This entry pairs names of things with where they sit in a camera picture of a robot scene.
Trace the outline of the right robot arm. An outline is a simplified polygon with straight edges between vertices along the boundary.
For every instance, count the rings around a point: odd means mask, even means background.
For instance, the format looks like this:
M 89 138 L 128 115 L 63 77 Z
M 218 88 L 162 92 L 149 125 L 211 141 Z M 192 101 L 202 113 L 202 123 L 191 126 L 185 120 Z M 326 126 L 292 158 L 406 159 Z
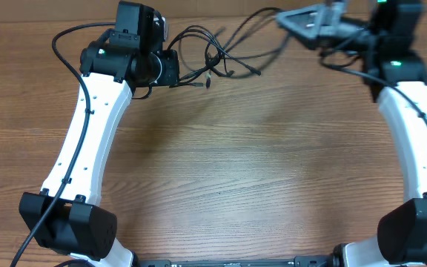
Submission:
M 403 203 L 382 217 L 377 233 L 337 245 L 328 256 L 297 256 L 295 266 L 427 266 L 427 67 L 413 50 L 425 9 L 418 0 L 376 1 L 371 18 L 345 16 L 346 1 L 327 1 L 277 15 L 280 27 L 320 64 L 343 52 L 361 60 L 357 75 L 370 88 L 397 150 Z

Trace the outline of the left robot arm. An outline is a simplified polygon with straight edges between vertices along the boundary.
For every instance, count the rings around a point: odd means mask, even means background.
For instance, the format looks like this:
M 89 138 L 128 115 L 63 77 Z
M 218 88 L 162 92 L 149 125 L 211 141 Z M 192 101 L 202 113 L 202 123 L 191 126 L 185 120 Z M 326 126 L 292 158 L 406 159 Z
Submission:
M 163 43 L 165 19 L 152 7 L 119 2 L 114 22 L 80 56 L 79 95 L 59 157 L 38 193 L 24 193 L 19 213 L 28 241 L 70 256 L 72 266 L 137 266 L 116 237 L 116 215 L 100 206 L 107 157 L 137 88 L 171 86 L 179 61 Z

